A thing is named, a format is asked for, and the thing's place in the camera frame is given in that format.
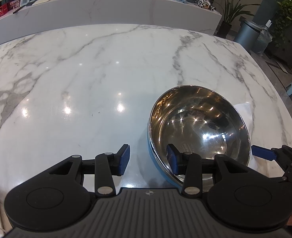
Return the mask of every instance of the ribbed black surface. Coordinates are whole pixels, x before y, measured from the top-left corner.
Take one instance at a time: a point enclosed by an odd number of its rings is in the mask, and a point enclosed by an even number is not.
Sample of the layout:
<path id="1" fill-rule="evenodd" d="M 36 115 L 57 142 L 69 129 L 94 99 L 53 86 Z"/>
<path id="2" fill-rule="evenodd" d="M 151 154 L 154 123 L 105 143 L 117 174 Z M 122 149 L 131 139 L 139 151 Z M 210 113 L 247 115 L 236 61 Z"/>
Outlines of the ribbed black surface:
<path id="1" fill-rule="evenodd" d="M 265 234 L 233 231 L 215 221 L 199 200 L 186 199 L 176 189 L 123 188 L 111 199 L 97 201 L 89 215 L 77 224 L 51 233 L 18 228 L 6 238 L 287 238 L 280 229 Z"/>

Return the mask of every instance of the potted plant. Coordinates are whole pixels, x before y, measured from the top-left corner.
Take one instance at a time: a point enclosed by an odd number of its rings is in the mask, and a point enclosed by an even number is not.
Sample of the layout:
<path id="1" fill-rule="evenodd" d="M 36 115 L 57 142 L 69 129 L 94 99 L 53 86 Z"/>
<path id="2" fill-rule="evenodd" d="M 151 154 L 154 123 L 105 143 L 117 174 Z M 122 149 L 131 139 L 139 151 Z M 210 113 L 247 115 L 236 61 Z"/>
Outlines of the potted plant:
<path id="1" fill-rule="evenodd" d="M 238 4 L 241 0 L 238 0 L 238 2 L 234 5 L 234 0 L 224 0 L 225 1 L 225 6 L 224 8 L 217 2 L 215 2 L 216 4 L 220 5 L 222 10 L 223 10 L 223 16 L 224 16 L 224 20 L 217 32 L 217 36 L 221 37 L 221 38 L 226 38 L 226 35 L 229 33 L 232 25 L 231 23 L 233 22 L 233 20 L 241 15 L 241 14 L 245 14 L 245 15 L 250 15 L 250 16 L 254 16 L 254 14 L 252 14 L 250 11 L 243 11 L 243 8 L 249 5 L 257 5 L 259 6 L 260 4 Z"/>
<path id="2" fill-rule="evenodd" d="M 292 0 L 276 0 L 278 10 L 273 20 L 273 29 L 271 31 L 275 46 L 280 47 L 284 42 L 284 33 L 292 24 Z"/>

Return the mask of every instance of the hanging ivy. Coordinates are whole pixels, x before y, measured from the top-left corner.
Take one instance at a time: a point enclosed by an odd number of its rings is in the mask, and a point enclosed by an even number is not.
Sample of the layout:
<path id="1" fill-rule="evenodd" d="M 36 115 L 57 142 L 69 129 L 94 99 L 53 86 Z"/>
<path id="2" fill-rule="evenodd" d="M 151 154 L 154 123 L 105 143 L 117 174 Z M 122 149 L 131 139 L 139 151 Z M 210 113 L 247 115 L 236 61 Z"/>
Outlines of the hanging ivy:
<path id="1" fill-rule="evenodd" d="M 285 41 L 284 33 L 292 24 L 292 0 L 276 0 L 279 8 L 274 20 L 272 36 L 275 40 L 276 47 L 280 47 Z"/>

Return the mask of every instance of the trash can lid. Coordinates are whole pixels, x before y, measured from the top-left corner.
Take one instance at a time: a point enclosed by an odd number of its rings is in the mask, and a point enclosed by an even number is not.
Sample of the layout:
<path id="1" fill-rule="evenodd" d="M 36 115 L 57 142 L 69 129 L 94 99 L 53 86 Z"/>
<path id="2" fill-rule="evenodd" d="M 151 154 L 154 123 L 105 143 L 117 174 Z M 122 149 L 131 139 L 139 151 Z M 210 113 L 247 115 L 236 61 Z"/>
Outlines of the trash can lid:
<path id="1" fill-rule="evenodd" d="M 264 29 L 263 26 L 260 26 L 260 25 L 258 25 L 258 24 L 256 24 L 256 23 L 252 22 L 252 21 L 244 20 L 243 22 L 244 22 L 246 25 L 248 25 L 248 26 L 254 28 L 255 30 L 262 31 L 262 30 Z"/>

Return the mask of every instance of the green plant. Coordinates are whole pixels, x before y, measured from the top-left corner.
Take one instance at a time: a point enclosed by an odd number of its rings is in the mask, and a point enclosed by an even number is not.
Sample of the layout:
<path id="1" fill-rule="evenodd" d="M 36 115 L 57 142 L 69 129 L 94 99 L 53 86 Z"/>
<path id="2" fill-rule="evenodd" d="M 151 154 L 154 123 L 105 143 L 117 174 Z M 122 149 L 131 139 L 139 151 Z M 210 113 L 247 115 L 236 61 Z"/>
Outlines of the green plant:
<path id="1" fill-rule="evenodd" d="M 276 0 L 279 8 L 274 17 L 274 28 L 272 37 L 275 40 L 276 47 L 279 47 L 281 41 L 285 41 L 284 33 L 292 24 L 292 0 Z"/>
<path id="2" fill-rule="evenodd" d="M 224 22 L 227 23 L 228 25 L 230 25 L 233 20 L 241 15 L 241 14 L 245 14 L 245 15 L 250 15 L 250 16 L 254 16 L 254 14 L 252 14 L 250 11 L 243 11 L 243 8 L 249 5 L 260 5 L 260 4 L 238 4 L 241 0 L 239 0 L 235 5 L 234 5 L 234 0 L 231 0 L 231 2 L 229 0 L 224 0 L 225 1 L 225 7 L 223 8 L 219 3 L 217 3 L 218 5 L 221 6 L 222 10 L 223 10 L 223 14 L 224 14 Z"/>

